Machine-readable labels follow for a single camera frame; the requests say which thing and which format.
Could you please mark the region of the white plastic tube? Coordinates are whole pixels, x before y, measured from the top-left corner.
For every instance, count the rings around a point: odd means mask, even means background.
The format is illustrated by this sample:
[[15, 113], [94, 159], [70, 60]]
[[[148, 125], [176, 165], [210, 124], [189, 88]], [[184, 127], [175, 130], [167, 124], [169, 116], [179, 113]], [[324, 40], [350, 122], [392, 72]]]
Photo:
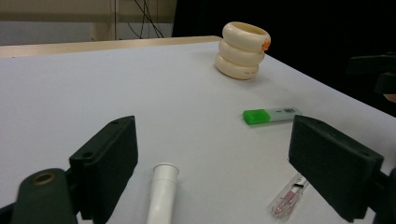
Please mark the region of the white plastic tube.
[[172, 163], [153, 168], [147, 224], [172, 224], [179, 169]]

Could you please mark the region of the clear packet with pink contents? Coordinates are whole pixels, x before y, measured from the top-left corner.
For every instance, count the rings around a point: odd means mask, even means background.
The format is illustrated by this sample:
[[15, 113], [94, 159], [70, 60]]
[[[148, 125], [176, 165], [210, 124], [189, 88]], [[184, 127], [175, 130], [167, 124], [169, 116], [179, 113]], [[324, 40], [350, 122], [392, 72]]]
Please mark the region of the clear packet with pink contents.
[[297, 173], [276, 195], [268, 207], [270, 215], [279, 222], [286, 222], [309, 186], [307, 179]]

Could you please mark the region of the green-capped flat stick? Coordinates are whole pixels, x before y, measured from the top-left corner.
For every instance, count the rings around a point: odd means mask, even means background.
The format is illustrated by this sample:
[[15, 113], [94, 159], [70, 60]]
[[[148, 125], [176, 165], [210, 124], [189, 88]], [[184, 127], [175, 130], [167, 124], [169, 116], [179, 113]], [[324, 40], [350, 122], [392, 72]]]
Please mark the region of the green-capped flat stick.
[[295, 107], [245, 110], [242, 118], [247, 125], [293, 120], [302, 112]]

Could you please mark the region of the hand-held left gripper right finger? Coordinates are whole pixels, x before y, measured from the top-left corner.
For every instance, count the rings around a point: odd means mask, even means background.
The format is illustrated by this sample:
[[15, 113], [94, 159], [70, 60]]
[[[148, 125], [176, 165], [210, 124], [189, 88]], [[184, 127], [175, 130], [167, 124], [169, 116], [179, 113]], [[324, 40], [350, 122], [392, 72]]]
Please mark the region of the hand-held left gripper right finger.
[[289, 162], [344, 220], [365, 217], [384, 157], [329, 124], [293, 120]]

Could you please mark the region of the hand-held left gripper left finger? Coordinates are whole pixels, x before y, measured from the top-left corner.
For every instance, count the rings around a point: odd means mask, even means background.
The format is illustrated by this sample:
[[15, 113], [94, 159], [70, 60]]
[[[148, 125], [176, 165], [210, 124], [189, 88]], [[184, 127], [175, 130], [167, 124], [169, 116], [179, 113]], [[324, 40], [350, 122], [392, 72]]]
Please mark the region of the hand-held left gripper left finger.
[[109, 221], [137, 162], [133, 116], [109, 122], [69, 158], [73, 202], [84, 220]]

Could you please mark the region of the cream ringed pen holder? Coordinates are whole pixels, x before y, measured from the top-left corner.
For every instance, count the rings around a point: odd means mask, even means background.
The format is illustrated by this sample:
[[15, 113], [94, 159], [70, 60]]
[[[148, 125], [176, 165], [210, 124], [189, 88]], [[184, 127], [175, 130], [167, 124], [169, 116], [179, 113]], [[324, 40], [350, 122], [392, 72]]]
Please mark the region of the cream ringed pen holder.
[[222, 29], [215, 66], [224, 75], [240, 80], [255, 77], [271, 36], [262, 28], [240, 22], [228, 22]]

